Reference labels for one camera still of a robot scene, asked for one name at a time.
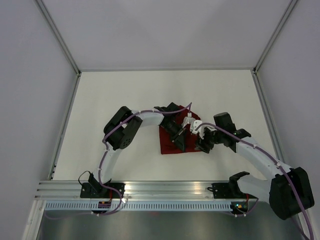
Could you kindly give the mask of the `red cloth napkin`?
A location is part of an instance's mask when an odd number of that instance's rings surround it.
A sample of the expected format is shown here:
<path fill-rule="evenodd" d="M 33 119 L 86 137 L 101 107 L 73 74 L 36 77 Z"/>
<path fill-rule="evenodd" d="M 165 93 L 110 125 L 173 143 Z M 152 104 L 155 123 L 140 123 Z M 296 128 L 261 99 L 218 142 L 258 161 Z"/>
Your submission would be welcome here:
<path fill-rule="evenodd" d="M 157 107 L 156 109 L 162 112 L 174 112 L 174 111 L 181 110 L 181 112 L 178 112 L 178 113 L 169 114 L 169 115 L 166 114 L 163 118 L 162 123 L 159 125 L 159 142 L 160 142 L 161 154 L 168 155 L 168 154 L 199 152 L 198 150 L 195 150 L 195 142 L 196 142 L 197 136 L 190 132 L 189 126 L 187 126 L 187 129 L 185 130 L 186 132 L 185 151 L 181 151 L 170 141 L 170 135 L 164 129 L 164 125 L 169 121 L 175 121 L 177 124 L 182 126 L 183 120 L 187 116 L 187 113 L 189 112 L 189 110 L 185 109 L 182 105 L 177 105 L 173 102 L 166 107 L 165 106 Z"/>

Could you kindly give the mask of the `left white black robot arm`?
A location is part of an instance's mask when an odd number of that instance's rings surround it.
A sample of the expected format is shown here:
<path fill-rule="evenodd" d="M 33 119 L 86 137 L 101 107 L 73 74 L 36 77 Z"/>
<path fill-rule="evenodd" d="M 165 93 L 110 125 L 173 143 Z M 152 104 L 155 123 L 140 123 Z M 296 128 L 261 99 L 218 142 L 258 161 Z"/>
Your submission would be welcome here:
<path fill-rule="evenodd" d="M 191 117 L 191 106 L 191 103 L 183 107 L 172 102 L 168 106 L 156 106 L 141 111 L 133 111 L 127 106 L 122 106 L 103 129 L 104 154 L 97 170 L 89 174 L 86 183 L 88 186 L 84 187 L 83 191 L 88 191 L 98 198 L 106 197 L 109 191 L 118 191 L 110 184 L 115 163 L 122 150 L 132 143 L 140 128 L 158 126 L 168 135 L 169 142 L 180 152 L 185 153 L 187 150 L 186 127 L 179 124 L 176 118 L 182 113 Z"/>

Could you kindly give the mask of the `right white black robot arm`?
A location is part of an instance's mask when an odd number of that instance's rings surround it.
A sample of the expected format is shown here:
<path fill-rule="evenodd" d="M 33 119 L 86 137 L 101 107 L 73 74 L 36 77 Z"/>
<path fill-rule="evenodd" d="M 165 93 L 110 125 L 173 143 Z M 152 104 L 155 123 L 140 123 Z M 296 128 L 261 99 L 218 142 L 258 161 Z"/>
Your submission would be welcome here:
<path fill-rule="evenodd" d="M 261 180 L 247 171 L 232 175 L 228 192 L 235 198 L 249 194 L 268 203 L 282 220 L 306 211 L 315 205 L 307 172 L 293 168 L 264 150 L 243 128 L 237 129 L 229 113 L 214 115 L 214 123 L 195 120 L 190 125 L 197 135 L 195 146 L 209 153 L 214 145 L 222 144 L 249 161 L 263 176 Z"/>

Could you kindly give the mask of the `right robot arm base mount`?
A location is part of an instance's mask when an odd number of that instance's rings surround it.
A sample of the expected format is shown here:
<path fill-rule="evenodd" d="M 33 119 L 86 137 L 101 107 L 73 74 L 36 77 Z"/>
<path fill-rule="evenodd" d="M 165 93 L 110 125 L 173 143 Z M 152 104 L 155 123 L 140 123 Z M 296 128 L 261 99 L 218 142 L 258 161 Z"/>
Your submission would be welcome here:
<path fill-rule="evenodd" d="M 214 182 L 211 184 L 211 192 L 213 193 L 214 199 L 247 199 L 247 194 L 245 193 L 236 193 L 234 194 L 229 187 L 228 182 Z"/>

